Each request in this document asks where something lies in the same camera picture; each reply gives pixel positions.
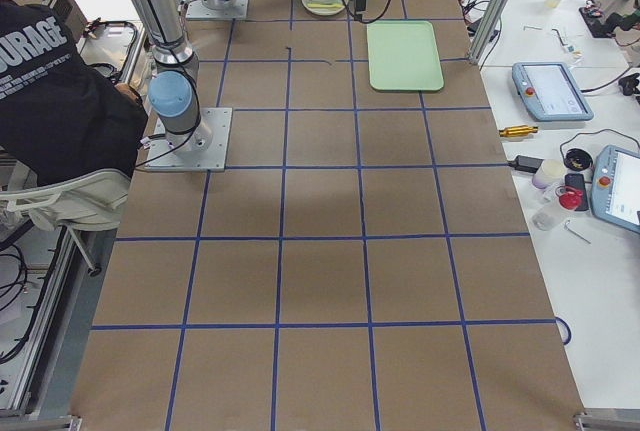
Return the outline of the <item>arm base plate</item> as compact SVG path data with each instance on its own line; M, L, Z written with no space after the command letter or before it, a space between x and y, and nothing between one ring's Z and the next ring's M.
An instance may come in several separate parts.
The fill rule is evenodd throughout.
M249 0L191 0L187 6L189 21L245 20Z
M155 134L164 136L150 143L142 169L150 172L223 172L232 122L231 108L201 108L199 126L189 134L165 136L165 127L156 119Z

